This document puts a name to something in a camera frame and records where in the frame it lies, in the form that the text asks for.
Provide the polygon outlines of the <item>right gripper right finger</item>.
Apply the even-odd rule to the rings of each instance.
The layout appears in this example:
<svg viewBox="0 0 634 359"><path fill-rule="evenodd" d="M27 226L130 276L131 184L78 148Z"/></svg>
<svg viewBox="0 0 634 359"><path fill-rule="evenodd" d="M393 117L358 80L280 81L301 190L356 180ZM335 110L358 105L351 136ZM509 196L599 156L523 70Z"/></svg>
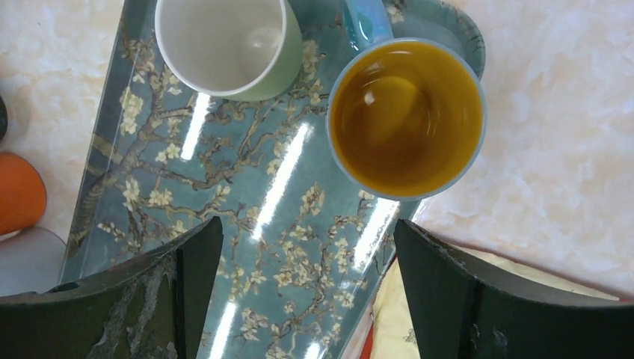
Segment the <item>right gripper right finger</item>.
<svg viewBox="0 0 634 359"><path fill-rule="evenodd" d="M396 256L422 358L631 358L633 304L501 269L411 221Z"/></svg>

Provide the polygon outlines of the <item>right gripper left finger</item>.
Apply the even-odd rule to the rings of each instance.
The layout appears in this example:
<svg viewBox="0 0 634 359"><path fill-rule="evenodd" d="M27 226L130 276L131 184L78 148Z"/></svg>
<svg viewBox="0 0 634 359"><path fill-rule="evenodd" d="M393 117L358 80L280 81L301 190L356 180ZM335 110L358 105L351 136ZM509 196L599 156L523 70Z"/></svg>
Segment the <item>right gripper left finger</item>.
<svg viewBox="0 0 634 359"><path fill-rule="evenodd" d="M48 292L1 299L3 358L195 358L221 257L220 218Z"/></svg>

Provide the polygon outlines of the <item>light blue mug yellow inside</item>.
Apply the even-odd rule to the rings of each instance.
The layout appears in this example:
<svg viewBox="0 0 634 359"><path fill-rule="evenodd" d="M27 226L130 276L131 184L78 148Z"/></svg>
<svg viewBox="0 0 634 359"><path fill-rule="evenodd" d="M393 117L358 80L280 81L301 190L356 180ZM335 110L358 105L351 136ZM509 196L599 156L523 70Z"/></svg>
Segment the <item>light blue mug yellow inside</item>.
<svg viewBox="0 0 634 359"><path fill-rule="evenodd" d="M328 98L333 158L378 197L417 200L445 191L484 142L487 105L479 77L441 43L396 37L381 1L347 1L344 11L357 53Z"/></svg>

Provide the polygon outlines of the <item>light green mug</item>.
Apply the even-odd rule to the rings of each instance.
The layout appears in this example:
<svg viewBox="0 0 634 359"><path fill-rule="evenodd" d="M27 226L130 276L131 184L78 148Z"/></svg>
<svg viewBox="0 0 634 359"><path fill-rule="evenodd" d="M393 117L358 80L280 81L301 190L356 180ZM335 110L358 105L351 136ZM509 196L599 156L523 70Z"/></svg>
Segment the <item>light green mug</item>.
<svg viewBox="0 0 634 359"><path fill-rule="evenodd" d="M181 82L222 99L273 98L302 64L301 30L288 1L157 1L155 33Z"/></svg>

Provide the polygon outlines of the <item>pale grey mug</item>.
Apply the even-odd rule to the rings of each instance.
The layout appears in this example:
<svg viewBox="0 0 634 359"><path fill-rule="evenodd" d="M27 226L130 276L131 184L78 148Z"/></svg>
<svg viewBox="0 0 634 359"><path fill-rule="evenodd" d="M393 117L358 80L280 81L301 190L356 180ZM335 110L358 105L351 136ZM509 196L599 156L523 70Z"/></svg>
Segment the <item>pale grey mug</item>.
<svg viewBox="0 0 634 359"><path fill-rule="evenodd" d="M1 296L46 292L57 286L66 244L53 232L24 229L1 241Z"/></svg>

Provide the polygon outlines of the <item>orange mug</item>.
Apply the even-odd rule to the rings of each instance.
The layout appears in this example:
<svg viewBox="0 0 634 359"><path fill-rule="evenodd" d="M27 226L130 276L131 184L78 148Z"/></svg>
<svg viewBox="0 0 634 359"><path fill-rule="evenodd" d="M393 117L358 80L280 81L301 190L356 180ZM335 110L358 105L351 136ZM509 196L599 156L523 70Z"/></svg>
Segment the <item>orange mug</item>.
<svg viewBox="0 0 634 359"><path fill-rule="evenodd" d="M46 188L30 162L1 153L1 235L34 226L46 210Z"/></svg>

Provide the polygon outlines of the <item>orange cream snack bag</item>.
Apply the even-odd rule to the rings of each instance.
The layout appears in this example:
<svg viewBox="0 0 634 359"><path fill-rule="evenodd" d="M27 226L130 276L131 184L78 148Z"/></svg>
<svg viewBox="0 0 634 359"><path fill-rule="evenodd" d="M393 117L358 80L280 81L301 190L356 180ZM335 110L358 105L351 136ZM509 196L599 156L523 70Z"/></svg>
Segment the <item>orange cream snack bag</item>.
<svg viewBox="0 0 634 359"><path fill-rule="evenodd" d="M618 298L574 283L554 274L525 266L498 255L463 248L463 251L485 260L501 269L528 280L596 298L617 300ZM343 358L418 358L416 337L398 260L394 259L384 275L375 299L365 310L360 323L346 346Z"/></svg>

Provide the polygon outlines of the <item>floral blue serving tray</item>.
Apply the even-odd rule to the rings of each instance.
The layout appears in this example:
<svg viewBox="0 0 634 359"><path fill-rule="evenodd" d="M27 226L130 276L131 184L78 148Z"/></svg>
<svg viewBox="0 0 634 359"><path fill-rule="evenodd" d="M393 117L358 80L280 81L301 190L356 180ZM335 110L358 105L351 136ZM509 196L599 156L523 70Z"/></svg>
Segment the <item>floral blue serving tray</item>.
<svg viewBox="0 0 634 359"><path fill-rule="evenodd" d="M327 142L327 96L353 52L341 1L293 1L295 83L260 102L203 95L166 67L154 1L126 1L68 238L65 281L212 217L224 243L202 358L354 358L414 202L351 182Z"/></svg>

